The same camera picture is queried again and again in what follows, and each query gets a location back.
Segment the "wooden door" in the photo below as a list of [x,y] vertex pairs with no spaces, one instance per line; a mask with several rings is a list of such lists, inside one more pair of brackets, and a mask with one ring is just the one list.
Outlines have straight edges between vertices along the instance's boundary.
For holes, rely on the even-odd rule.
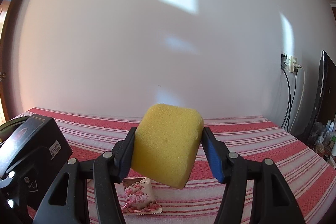
[[6,42],[7,27],[9,24],[9,16],[14,2],[15,0],[1,0],[1,124],[4,124],[9,120],[4,88],[4,82],[6,79],[4,67],[7,59],[4,54],[4,47]]

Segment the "yellow sponge dark backing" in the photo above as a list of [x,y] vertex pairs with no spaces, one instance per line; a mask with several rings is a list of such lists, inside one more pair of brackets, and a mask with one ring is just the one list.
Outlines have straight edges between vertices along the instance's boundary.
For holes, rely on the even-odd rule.
[[132,170],[172,188],[184,188],[203,127],[197,110],[161,103],[151,106],[135,131]]

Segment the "red striped tablecloth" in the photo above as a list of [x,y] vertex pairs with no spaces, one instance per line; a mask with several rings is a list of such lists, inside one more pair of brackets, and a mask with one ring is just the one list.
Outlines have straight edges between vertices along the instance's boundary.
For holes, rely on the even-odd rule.
[[[33,108],[56,120],[80,160],[93,159],[122,140],[139,119],[96,118]],[[230,151],[248,160],[272,159],[289,184],[306,223],[320,223],[335,200],[335,170],[312,149],[263,117],[207,119],[205,125]],[[182,190],[153,183],[162,212],[128,215],[127,223],[213,223],[224,186],[213,177],[199,150],[190,179]]]

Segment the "pink floral snack packet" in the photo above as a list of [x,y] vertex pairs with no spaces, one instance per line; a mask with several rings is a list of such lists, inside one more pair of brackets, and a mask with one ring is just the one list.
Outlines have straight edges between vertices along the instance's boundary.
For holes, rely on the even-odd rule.
[[125,205],[122,208],[124,214],[162,213],[162,207],[155,199],[151,179],[147,177],[125,178],[122,183],[126,198]]

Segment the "black gift box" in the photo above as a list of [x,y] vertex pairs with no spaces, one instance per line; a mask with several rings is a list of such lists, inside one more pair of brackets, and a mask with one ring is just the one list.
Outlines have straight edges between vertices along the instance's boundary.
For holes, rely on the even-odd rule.
[[38,114],[12,119],[1,125],[1,177],[17,158],[39,146],[47,148],[47,179],[26,178],[27,205],[37,210],[43,197],[72,155],[72,149],[54,118]]

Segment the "bottles on shelf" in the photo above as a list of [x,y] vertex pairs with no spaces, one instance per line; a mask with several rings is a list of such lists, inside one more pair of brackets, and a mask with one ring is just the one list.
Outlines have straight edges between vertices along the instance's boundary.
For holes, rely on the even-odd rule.
[[326,124],[315,122],[313,132],[315,133],[314,151],[323,160],[329,161],[333,156],[331,151],[335,145],[335,120],[328,120]]

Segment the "black monitor edge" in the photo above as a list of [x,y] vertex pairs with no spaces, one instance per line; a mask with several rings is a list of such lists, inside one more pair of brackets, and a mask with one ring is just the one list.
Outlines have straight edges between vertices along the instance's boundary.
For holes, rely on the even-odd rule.
[[335,73],[335,63],[326,51],[322,50],[315,102],[309,123],[305,129],[307,140],[311,136],[316,123],[326,126],[328,121],[333,122],[335,120]]

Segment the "wall power outlet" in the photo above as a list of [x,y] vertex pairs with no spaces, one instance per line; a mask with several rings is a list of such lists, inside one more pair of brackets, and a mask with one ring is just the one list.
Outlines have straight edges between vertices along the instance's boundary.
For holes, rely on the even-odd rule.
[[288,70],[290,73],[297,73],[300,66],[298,65],[296,57],[282,53],[281,54],[281,68]]

